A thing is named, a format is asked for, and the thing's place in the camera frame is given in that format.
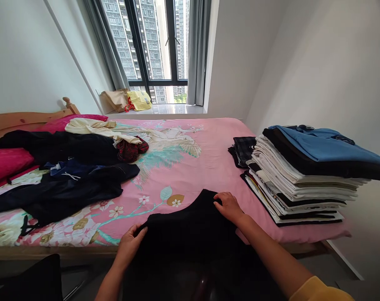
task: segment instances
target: bag handle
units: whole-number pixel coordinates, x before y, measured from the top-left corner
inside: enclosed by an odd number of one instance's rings
[[[132,103],[132,101],[130,100],[130,97],[127,99],[128,101],[128,105],[124,107],[124,111],[127,113],[129,112],[131,109],[135,109],[134,107],[134,104]]]

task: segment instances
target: plaid shirt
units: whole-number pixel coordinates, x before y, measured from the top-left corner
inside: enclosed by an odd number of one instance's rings
[[[239,165],[243,168],[247,168],[246,161],[251,159],[253,148],[256,145],[255,137],[234,137],[235,150],[240,158]]]

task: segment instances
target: white clothing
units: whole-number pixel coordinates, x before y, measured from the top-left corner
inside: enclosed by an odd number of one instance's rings
[[[112,131],[110,128],[116,127],[116,121],[100,121],[88,118],[74,118],[66,125],[65,131],[74,134],[98,134],[110,137],[115,140],[114,145],[121,140],[126,140],[132,144],[141,144],[141,140],[134,136],[123,135],[120,132]]]
[[[337,182],[351,185],[355,188],[368,183],[367,179],[345,179],[338,176],[315,176],[304,175],[295,169],[286,159],[278,152],[275,146],[269,141],[268,138],[261,135],[258,137],[256,149],[253,151],[253,159],[256,160],[256,155],[263,153],[267,158],[275,164],[276,168],[285,176],[291,183],[305,183],[305,182]]]
[[[261,187],[261,189],[268,196],[270,201],[273,204],[277,204],[277,208],[282,215],[294,214],[294,213],[308,213],[308,212],[316,212],[323,210],[337,210],[339,206],[346,207],[343,203],[336,202],[325,202],[325,203],[317,203],[317,204],[308,204],[308,205],[300,205],[294,207],[288,207],[286,203],[284,203],[280,197],[275,195],[263,182],[260,178],[259,174],[256,174],[254,171],[250,170],[250,174],[254,177],[257,184]]]
[[[257,157],[257,164],[265,172],[266,176],[272,183],[280,189],[280,191],[292,202],[311,200],[311,199],[335,199],[340,201],[354,201],[353,196],[357,194],[340,194],[336,189],[322,189],[298,191],[294,194],[292,184],[281,173],[278,172],[276,167],[269,161],[262,153]]]
[[[262,193],[259,191],[259,189],[254,185],[253,181],[246,176],[246,181],[250,185],[253,192],[258,196],[260,201],[264,204],[265,208],[267,209],[269,215],[272,217],[274,222],[276,224],[288,224],[288,223],[297,223],[297,222],[323,222],[323,221],[335,221],[343,219],[344,217],[339,213],[336,212],[334,214],[328,214],[331,216],[334,216],[334,218],[326,219],[326,218],[302,218],[302,219],[284,219],[281,220],[277,213],[275,212],[275,209],[273,206],[267,201],[267,199],[262,195]]]

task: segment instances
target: tree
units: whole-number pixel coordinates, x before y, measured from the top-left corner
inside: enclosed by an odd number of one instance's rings
[[[187,94],[180,94],[173,97],[175,100],[175,103],[186,103],[187,101]]]

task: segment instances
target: yellow sleeve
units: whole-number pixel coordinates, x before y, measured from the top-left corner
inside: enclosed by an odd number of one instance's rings
[[[317,276],[311,277],[289,301],[354,301],[344,291],[326,286]]]

